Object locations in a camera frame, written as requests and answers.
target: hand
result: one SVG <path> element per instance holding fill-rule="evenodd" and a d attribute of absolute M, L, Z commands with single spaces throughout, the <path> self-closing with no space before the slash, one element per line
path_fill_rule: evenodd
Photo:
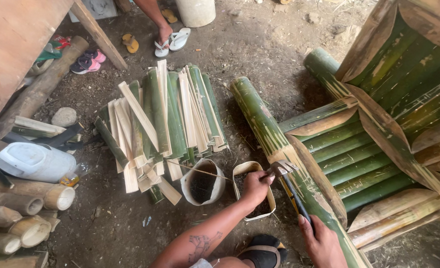
<path fill-rule="evenodd" d="M 299 226 L 303 233 L 306 251 L 317 268 L 347 268 L 346 258 L 339 245 L 336 232 L 327 228 L 316 215 L 310 215 L 316 236 L 312 233 L 310 223 L 298 215 Z"/>
<path fill-rule="evenodd" d="M 268 175 L 268 173 L 264 170 L 250 172 L 243 181 L 243 192 L 241 193 L 240 200 L 246 202 L 252 211 L 265 199 L 268 193 L 268 187 L 275 179 L 275 177 L 272 176 L 266 177 L 261 181 L 259 180 L 266 175 Z"/>

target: leg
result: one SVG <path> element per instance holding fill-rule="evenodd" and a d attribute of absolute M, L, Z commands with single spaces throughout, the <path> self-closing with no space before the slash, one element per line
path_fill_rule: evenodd
<path fill-rule="evenodd" d="M 157 0 L 133 1 L 159 28 L 157 43 L 162 45 L 169 38 L 170 34 L 173 33 L 173 30 L 164 19 L 162 13 L 160 13 L 159 6 L 157 5 Z"/>

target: white plastic container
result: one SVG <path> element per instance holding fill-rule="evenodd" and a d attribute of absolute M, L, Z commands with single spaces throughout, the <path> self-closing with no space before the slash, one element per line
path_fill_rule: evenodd
<path fill-rule="evenodd" d="M 48 145 L 11 143 L 0 152 L 0 169 L 23 179 L 59 183 L 75 167 L 74 156 Z"/>

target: white flip-flop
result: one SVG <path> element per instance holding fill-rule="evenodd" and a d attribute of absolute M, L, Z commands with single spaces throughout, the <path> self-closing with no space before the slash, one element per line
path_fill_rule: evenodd
<path fill-rule="evenodd" d="M 178 33 L 172 33 L 170 35 L 170 39 L 172 39 L 172 43 L 170 43 L 169 47 L 171 51 L 181 50 L 185 44 L 187 43 L 187 39 L 190 36 L 190 28 L 181 28 Z"/>
<path fill-rule="evenodd" d="M 159 49 L 156 49 L 155 54 L 157 58 L 164 58 L 169 54 L 169 49 L 165 48 L 165 46 L 169 44 L 169 39 L 167 39 L 162 46 L 160 46 L 156 41 L 154 41 L 154 45 L 158 47 Z"/>

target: bundle of bamboo strips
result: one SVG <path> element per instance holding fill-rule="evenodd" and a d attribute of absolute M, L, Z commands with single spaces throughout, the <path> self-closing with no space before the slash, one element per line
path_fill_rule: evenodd
<path fill-rule="evenodd" d="M 162 60 L 142 87 L 137 80 L 118 87 L 124 97 L 103 107 L 95 126 L 124 173 L 126 192 L 149 190 L 155 203 L 166 195 L 176 204 L 179 194 L 161 177 L 164 164 L 175 181 L 195 157 L 229 148 L 209 77 L 192 64 L 168 71 Z"/>

